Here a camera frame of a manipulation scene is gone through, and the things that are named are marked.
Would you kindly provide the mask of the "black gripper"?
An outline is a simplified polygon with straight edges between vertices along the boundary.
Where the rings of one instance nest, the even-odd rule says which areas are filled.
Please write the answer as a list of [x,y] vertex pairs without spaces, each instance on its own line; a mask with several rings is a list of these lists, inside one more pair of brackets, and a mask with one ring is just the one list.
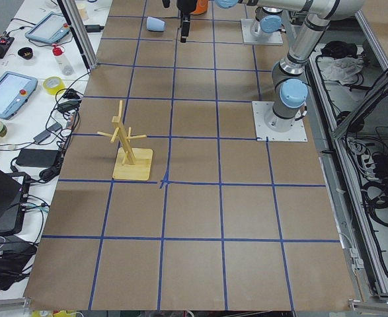
[[[170,7],[170,0],[162,0],[164,8]],[[196,10],[197,0],[177,0],[176,7],[180,11],[180,42],[186,43],[190,32],[190,21],[184,20],[190,18],[190,14]]]

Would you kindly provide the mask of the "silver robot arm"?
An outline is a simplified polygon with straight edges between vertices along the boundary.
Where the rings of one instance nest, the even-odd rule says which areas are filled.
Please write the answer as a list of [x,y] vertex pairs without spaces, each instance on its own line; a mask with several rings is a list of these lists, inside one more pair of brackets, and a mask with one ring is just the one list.
[[[176,7],[180,13],[180,41],[185,43],[190,31],[190,15],[197,8],[197,1],[177,1]],[[252,37],[259,38],[264,34],[272,34],[281,29],[281,9],[258,7],[255,13],[255,19],[252,20],[250,28]],[[147,19],[147,29],[152,32],[164,32],[165,22],[162,20],[153,21],[153,18],[149,17]]]
[[303,72],[314,50],[332,20],[342,20],[354,15],[364,5],[363,1],[243,1],[248,6],[306,12],[295,42],[287,56],[281,59],[272,71],[276,93],[273,114],[282,119],[295,118],[297,111],[307,99],[308,88],[297,76]]

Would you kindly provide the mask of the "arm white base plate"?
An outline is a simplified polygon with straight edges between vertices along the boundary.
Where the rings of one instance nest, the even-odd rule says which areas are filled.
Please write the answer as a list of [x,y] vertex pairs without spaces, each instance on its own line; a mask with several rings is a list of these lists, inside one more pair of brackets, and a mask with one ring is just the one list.
[[307,134],[298,110],[294,118],[281,119],[273,113],[273,102],[253,101],[252,113],[257,141],[307,142]]
[[265,33],[255,19],[242,18],[241,30],[243,43],[250,45],[282,46],[283,40],[280,31]]

